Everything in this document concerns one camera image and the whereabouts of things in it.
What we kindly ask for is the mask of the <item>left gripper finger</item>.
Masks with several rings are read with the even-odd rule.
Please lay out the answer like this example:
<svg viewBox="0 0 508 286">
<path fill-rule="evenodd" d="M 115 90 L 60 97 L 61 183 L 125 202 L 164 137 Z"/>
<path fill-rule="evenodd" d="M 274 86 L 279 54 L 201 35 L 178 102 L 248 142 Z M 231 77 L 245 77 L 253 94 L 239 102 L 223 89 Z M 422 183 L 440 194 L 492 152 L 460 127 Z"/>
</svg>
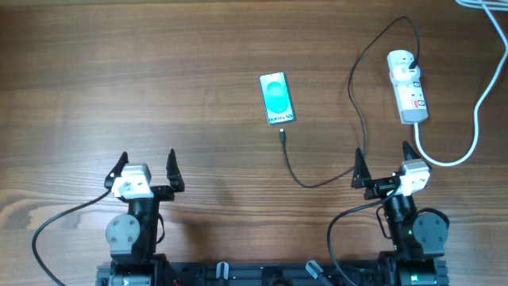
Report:
<svg viewBox="0 0 508 286">
<path fill-rule="evenodd" d="M 114 167 L 111 169 L 109 174 L 106 176 L 104 180 L 104 188 L 111 189 L 114 181 L 121 177 L 121 171 L 125 167 L 126 164 L 129 163 L 128 160 L 128 153 L 123 152 L 118 160 L 118 162 L 114 165 Z"/>
<path fill-rule="evenodd" d="M 184 192 L 185 183 L 179 170 L 174 149 L 171 149 L 171 151 L 168 154 L 166 171 L 167 171 L 167 179 L 170 182 L 170 186 L 173 189 L 173 192 Z"/>
</svg>

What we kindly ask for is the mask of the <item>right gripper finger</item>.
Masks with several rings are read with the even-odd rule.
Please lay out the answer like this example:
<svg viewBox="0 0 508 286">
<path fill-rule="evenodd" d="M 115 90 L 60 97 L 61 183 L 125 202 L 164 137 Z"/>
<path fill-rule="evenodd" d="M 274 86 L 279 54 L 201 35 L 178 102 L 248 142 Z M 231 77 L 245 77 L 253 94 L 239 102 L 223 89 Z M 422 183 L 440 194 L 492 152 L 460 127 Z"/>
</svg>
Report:
<svg viewBox="0 0 508 286">
<path fill-rule="evenodd" d="M 404 141 L 402 143 L 402 152 L 404 156 L 404 160 L 417 160 L 420 156 L 417 152 L 412 148 L 408 141 Z"/>
<path fill-rule="evenodd" d="M 361 148 L 355 152 L 355 164 L 352 175 L 352 188 L 368 187 L 371 183 L 371 174 L 368 170 Z"/>
</svg>

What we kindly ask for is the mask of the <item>blue Galaxy S25 smartphone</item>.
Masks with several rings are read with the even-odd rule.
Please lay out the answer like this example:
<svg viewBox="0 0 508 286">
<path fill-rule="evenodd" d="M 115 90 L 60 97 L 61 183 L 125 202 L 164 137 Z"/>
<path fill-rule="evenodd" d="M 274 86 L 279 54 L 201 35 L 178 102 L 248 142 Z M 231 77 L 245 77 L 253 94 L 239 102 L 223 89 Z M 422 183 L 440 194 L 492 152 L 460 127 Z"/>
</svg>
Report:
<svg viewBox="0 0 508 286">
<path fill-rule="evenodd" d="M 259 81 L 267 123 L 275 125 L 294 121 L 294 109 L 285 74 L 276 72 L 262 75 Z"/>
</svg>

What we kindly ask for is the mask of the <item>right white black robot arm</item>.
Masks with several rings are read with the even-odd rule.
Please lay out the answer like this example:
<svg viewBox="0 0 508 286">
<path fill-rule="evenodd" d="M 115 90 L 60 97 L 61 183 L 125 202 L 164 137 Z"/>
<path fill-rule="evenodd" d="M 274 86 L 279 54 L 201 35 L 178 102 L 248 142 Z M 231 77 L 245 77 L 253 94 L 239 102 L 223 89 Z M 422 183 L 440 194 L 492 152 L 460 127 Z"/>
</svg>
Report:
<svg viewBox="0 0 508 286">
<path fill-rule="evenodd" d="M 393 243 L 375 260 L 347 261 L 343 265 L 356 285 L 448 285 L 445 255 L 450 221 L 433 208 L 418 209 L 413 193 L 425 188 L 431 167 L 408 142 L 402 143 L 404 161 L 398 171 L 373 179 L 361 149 L 356 150 L 352 187 L 364 189 L 364 198 L 380 199 L 387 228 L 383 236 Z"/>
</svg>

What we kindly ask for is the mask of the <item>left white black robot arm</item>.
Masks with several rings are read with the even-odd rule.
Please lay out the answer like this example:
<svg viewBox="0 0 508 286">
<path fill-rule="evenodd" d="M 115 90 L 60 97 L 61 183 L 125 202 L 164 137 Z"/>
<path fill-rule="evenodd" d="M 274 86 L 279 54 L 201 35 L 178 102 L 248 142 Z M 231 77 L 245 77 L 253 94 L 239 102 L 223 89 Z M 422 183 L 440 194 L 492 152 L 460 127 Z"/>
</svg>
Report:
<svg viewBox="0 0 508 286">
<path fill-rule="evenodd" d="M 145 163 L 130 164 L 122 153 L 104 187 L 115 198 L 128 204 L 128 211 L 113 218 L 106 227 L 110 245 L 110 265 L 97 269 L 97 285 L 181 285 L 181 279 L 164 254 L 156 253 L 156 245 L 165 235 L 158 235 L 164 224 L 160 203 L 172 201 L 185 190 L 175 151 L 166 164 L 168 185 L 152 186 L 152 175 Z"/>
</svg>

